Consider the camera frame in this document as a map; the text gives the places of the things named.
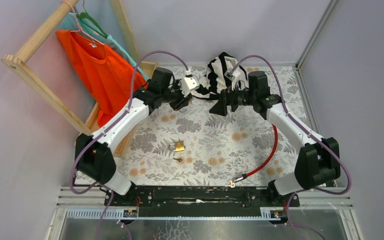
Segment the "brass padlock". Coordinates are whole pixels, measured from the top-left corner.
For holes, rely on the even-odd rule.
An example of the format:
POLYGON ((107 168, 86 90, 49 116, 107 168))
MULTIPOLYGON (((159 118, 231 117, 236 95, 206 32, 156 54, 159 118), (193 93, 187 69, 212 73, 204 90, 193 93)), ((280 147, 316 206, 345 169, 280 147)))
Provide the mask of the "brass padlock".
POLYGON ((186 149, 184 141, 179 140, 168 145, 168 149, 172 152, 182 152, 186 149))

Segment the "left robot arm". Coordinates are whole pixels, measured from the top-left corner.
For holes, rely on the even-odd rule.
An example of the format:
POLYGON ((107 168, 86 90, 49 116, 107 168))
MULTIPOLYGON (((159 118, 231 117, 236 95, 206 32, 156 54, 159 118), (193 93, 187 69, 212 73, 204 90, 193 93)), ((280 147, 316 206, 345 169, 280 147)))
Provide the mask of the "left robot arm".
POLYGON ((169 104, 175 111, 188 105, 191 92, 199 86, 191 70, 175 79, 172 71, 158 67, 145 86, 132 94, 126 105, 105 125, 90 135, 82 133, 76 139, 75 170, 80 171, 116 193, 116 199, 124 206, 132 204, 134 183, 117 171, 114 153, 119 143, 142 120, 162 104, 169 104))

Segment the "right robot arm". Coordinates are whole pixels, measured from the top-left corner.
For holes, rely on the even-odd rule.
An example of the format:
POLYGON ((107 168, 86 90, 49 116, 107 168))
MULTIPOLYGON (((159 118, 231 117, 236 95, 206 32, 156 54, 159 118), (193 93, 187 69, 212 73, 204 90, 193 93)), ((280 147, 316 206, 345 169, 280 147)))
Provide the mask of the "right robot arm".
POLYGON ((298 152, 294 171, 269 183, 267 201, 281 205, 287 195, 310 190, 340 177, 337 161, 339 144, 333 138, 325 138, 297 119, 282 97, 272 94, 264 71, 248 74, 248 87, 237 89, 233 84, 220 93, 218 102, 209 110, 211 114, 226 116, 228 107, 234 112, 239 106, 252 106, 253 110, 280 131, 298 152))

